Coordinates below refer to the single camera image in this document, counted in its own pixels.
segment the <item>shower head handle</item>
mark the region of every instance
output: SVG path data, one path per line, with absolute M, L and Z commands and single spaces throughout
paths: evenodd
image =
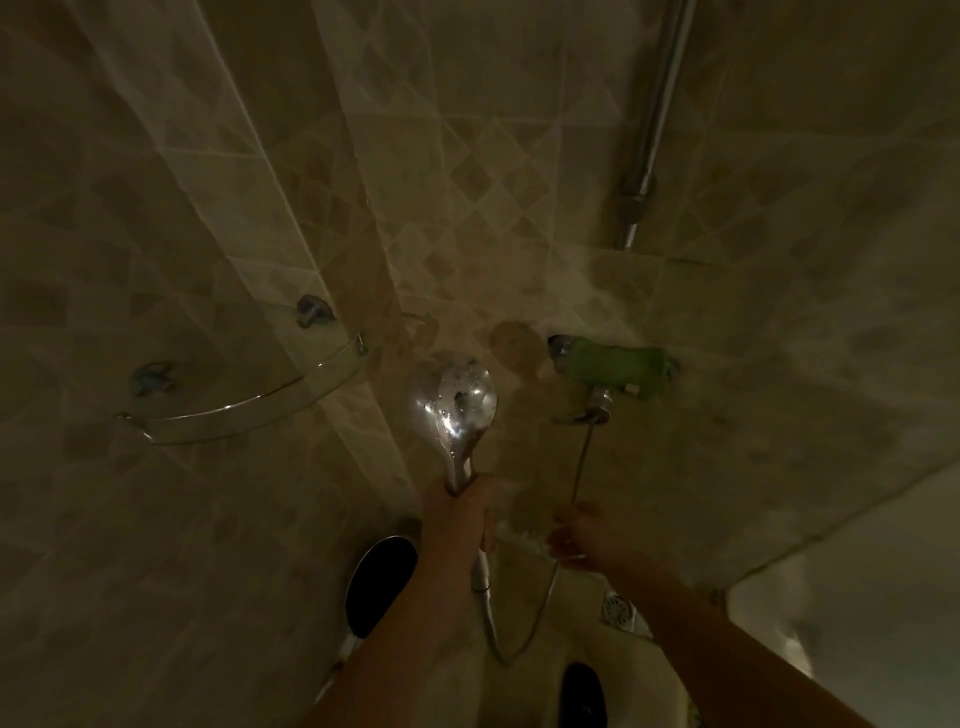
M 446 489 L 459 496 L 473 481 L 470 457 L 496 413 L 490 372 L 467 354 L 432 354 L 411 371 L 407 404 L 411 427 L 444 460 Z

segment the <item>handheld shower head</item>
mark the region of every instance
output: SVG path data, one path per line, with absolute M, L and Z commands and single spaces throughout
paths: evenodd
M 459 496 L 473 479 L 473 449 L 496 413 L 490 372 L 466 354 L 433 354 L 410 374 L 408 408 L 414 431 L 444 459 L 447 490 Z

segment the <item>person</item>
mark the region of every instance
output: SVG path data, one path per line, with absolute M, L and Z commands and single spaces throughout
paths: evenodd
M 303 728 L 412 724 L 433 661 L 471 603 L 477 545 L 492 547 L 488 504 L 495 482 L 481 475 L 456 498 L 442 481 L 427 489 L 413 576 Z M 564 506 L 555 520 L 551 555 L 567 569 L 602 573 L 634 604 L 710 728 L 871 725 L 663 567 L 624 546 L 595 505 Z

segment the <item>metal pipe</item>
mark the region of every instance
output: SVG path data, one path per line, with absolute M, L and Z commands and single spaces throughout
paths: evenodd
M 634 246 L 636 226 L 643 215 L 647 200 L 656 190 L 654 165 L 663 137 L 663 126 L 670 100 L 680 77 L 684 49 L 690 36 L 697 0 L 674 0 L 670 4 L 657 41 L 657 76 L 647 98 L 643 118 L 643 136 L 636 162 L 620 188 L 618 198 L 622 225 L 614 243 L 617 250 L 629 251 Z

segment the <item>green cloth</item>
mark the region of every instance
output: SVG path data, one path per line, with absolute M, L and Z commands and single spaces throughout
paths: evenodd
M 624 349 L 573 340 L 569 352 L 557 361 L 557 371 L 588 386 L 626 391 L 634 385 L 640 400 L 649 400 L 680 370 L 663 349 Z

